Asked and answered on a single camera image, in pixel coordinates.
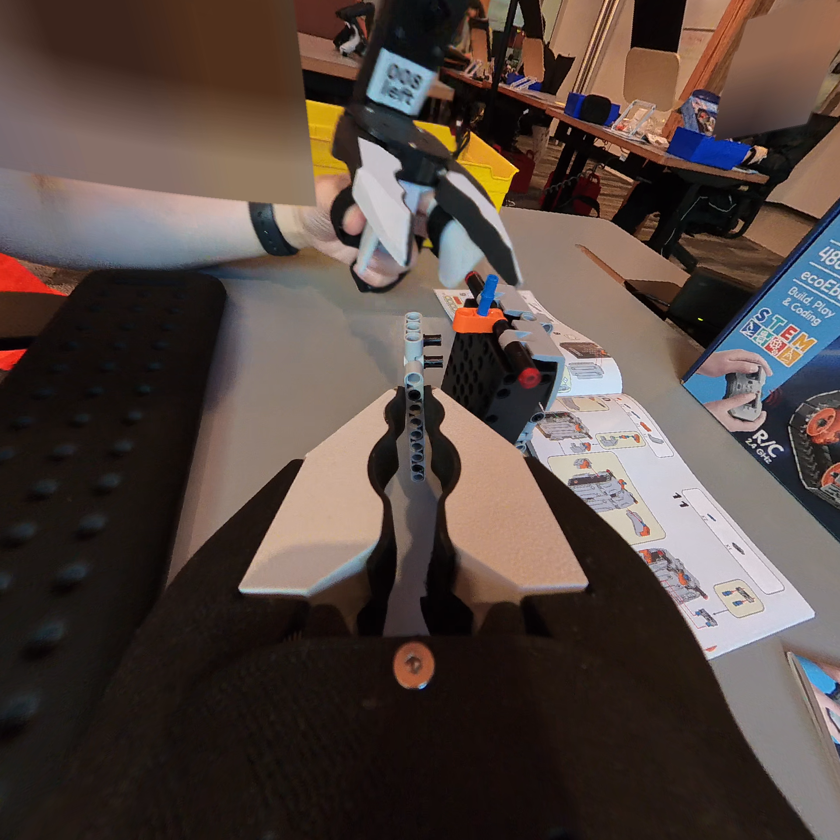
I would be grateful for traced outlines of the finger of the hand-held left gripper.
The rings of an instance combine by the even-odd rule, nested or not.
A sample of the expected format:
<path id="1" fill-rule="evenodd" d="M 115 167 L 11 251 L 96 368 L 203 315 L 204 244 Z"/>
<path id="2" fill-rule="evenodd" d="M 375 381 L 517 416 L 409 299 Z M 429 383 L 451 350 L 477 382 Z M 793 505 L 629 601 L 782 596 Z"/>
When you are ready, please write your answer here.
<path id="1" fill-rule="evenodd" d="M 447 214 L 435 234 L 439 279 L 447 287 L 459 284 L 466 273 L 485 260 L 509 286 L 522 284 L 522 273 L 498 211 L 477 182 L 452 167 L 441 177 L 434 210 Z"/>
<path id="2" fill-rule="evenodd" d="M 359 275 L 365 273 L 379 246 L 406 268 L 413 253 L 413 211 L 405 204 L 405 188 L 396 178 L 403 165 L 385 147 L 362 138 L 359 151 L 361 165 L 351 193 L 365 227 L 354 269 Z"/>

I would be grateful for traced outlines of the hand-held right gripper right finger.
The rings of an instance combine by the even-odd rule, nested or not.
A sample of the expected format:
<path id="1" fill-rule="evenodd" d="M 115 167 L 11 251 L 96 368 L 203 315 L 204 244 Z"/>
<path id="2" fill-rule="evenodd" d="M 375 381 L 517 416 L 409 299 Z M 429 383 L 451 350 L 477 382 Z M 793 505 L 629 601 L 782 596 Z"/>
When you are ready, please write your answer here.
<path id="1" fill-rule="evenodd" d="M 430 634 L 470 635 L 498 603 L 587 587 L 534 460 L 432 387 L 427 436 L 441 489 L 427 568 Z"/>

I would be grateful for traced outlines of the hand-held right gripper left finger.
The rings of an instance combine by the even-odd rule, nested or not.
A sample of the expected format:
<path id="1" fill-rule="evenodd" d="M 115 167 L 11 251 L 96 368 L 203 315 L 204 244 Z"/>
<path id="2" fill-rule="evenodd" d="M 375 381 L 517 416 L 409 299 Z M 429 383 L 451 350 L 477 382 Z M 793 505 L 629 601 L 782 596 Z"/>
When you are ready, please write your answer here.
<path id="1" fill-rule="evenodd" d="M 240 582 L 245 595 L 335 606 L 382 635 L 396 576 L 386 488 L 398 470 L 403 389 L 387 391 L 311 450 Z"/>

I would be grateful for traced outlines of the grey perforated building beam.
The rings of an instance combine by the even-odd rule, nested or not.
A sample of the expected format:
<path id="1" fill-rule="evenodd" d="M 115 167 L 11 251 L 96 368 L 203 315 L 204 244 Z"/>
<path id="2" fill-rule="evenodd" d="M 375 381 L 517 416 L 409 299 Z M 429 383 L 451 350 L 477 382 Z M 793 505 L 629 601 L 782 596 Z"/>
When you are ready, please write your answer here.
<path id="1" fill-rule="evenodd" d="M 406 434 L 409 468 L 412 481 L 423 482 L 426 477 L 424 395 L 427 370 L 442 369 L 444 356 L 426 355 L 427 348 L 442 347 L 439 333 L 425 333 L 422 315 L 409 311 L 404 321 L 404 391 L 406 396 Z"/>

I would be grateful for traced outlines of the black building block assembly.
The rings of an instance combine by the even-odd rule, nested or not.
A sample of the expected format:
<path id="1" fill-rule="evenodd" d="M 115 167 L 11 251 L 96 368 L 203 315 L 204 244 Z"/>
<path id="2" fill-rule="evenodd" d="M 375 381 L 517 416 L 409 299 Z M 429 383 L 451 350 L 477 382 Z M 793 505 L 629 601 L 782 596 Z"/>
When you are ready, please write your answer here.
<path id="1" fill-rule="evenodd" d="M 560 394 L 565 359 L 549 316 L 517 288 L 472 270 L 470 297 L 451 296 L 455 339 L 442 390 L 523 454 L 537 423 Z"/>

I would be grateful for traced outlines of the person's left forearm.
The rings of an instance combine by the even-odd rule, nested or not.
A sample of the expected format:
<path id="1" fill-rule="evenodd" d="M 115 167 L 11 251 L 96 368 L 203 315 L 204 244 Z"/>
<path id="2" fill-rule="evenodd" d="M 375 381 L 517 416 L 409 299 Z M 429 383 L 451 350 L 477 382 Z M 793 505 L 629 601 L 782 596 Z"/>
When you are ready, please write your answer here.
<path id="1" fill-rule="evenodd" d="M 8 169 L 1 251 L 74 270 L 183 269 L 266 255 L 246 202 Z"/>

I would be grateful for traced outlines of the black and white toy robot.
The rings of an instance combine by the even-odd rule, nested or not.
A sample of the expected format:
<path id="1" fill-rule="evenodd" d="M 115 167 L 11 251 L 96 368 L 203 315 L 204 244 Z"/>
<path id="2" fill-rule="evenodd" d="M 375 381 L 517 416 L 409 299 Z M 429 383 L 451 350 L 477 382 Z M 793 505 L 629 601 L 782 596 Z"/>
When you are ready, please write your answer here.
<path id="1" fill-rule="evenodd" d="M 363 57 L 373 27 L 375 5 L 371 2 L 352 3 L 337 9 L 335 15 L 343 22 L 343 28 L 332 40 L 334 47 L 342 56 Z"/>

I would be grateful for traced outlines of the red backpack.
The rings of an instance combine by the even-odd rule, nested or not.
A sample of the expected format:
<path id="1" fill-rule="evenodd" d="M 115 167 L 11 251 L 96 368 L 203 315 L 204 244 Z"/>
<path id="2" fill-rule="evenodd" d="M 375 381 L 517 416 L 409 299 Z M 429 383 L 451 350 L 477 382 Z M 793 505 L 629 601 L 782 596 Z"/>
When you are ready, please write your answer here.
<path id="1" fill-rule="evenodd" d="M 545 212 L 601 217 L 599 196 L 602 180 L 596 171 L 586 171 L 561 182 L 547 182 L 540 208 Z"/>

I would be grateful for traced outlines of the open instruction booklet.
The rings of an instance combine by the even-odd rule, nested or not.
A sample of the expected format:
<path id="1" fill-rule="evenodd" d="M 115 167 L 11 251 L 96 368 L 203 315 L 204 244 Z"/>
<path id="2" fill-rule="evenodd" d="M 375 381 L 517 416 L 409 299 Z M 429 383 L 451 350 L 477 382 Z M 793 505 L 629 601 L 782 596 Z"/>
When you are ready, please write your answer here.
<path id="1" fill-rule="evenodd" d="M 816 614 L 690 471 L 653 417 L 620 393 L 612 356 L 550 315 L 565 359 L 560 394 L 533 430 L 532 474 L 583 569 L 602 550 L 613 627 L 655 647 L 670 631 L 716 658 Z M 594 571 L 584 571 L 595 589 Z"/>

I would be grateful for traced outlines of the small blue plastic bin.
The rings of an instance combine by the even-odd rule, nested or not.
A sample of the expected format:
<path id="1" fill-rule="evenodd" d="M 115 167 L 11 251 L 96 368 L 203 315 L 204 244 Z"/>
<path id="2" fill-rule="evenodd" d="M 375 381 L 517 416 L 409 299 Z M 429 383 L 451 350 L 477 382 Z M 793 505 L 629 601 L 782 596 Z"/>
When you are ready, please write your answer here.
<path id="1" fill-rule="evenodd" d="M 584 95 L 582 93 L 577 93 L 577 92 L 569 93 L 569 95 L 566 99 L 566 103 L 565 103 L 563 112 L 566 115 L 572 117 L 573 119 L 580 120 L 579 119 L 579 112 L 580 112 L 580 108 L 581 108 L 581 101 L 582 101 L 583 97 L 586 96 L 586 95 Z M 606 127 L 612 126 L 614 124 L 614 122 L 617 120 L 617 118 L 620 114 L 620 111 L 621 111 L 620 106 L 616 103 L 613 103 L 613 111 L 611 113 L 610 122 L 607 125 L 605 125 Z"/>

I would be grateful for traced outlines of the beige chair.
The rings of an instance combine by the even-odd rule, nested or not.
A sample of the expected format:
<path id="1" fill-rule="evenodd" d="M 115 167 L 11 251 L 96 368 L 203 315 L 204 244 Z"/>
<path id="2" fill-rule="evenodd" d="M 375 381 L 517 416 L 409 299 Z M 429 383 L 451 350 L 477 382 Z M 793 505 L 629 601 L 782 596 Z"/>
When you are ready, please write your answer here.
<path id="1" fill-rule="evenodd" d="M 623 97 L 627 103 L 652 103 L 671 111 L 677 100 L 680 57 L 674 51 L 632 47 L 626 54 Z"/>

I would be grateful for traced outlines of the large blue plastic bin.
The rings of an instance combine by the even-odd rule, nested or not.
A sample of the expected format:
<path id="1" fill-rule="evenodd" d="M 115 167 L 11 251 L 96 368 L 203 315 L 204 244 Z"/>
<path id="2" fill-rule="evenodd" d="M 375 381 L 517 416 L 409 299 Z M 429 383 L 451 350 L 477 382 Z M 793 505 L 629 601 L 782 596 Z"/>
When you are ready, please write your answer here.
<path id="1" fill-rule="evenodd" d="M 668 145 L 667 153 L 691 163 L 729 171 L 740 166 L 748 157 L 752 146 L 732 140 L 716 140 L 703 133 L 677 128 Z"/>

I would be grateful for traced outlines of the black perforated plastic panel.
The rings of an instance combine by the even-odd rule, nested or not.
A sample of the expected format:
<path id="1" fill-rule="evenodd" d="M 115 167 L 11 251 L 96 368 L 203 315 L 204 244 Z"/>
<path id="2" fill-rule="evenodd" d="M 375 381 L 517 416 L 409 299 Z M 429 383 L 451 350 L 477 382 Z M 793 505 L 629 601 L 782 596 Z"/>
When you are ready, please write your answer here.
<path id="1" fill-rule="evenodd" d="M 225 303 L 202 273 L 94 272 L 2 384 L 2 838 L 159 594 Z"/>

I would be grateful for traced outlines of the blue robot kit box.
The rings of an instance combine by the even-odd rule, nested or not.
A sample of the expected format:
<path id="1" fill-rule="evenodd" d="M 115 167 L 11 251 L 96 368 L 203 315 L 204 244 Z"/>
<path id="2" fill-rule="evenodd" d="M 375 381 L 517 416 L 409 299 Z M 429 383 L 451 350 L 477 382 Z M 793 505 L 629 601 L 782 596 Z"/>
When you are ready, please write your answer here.
<path id="1" fill-rule="evenodd" d="M 835 203 L 682 379 L 836 539 L 838 335 Z"/>

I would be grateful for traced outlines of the blue cover booklet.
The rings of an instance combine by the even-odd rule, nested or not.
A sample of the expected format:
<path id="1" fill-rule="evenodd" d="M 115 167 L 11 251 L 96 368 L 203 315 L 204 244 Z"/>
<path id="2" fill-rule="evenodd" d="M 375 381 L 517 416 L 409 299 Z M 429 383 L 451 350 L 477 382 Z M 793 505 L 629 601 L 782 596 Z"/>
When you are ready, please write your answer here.
<path id="1" fill-rule="evenodd" d="M 803 694 L 826 753 L 839 762 L 839 666 L 793 651 L 787 662 Z"/>

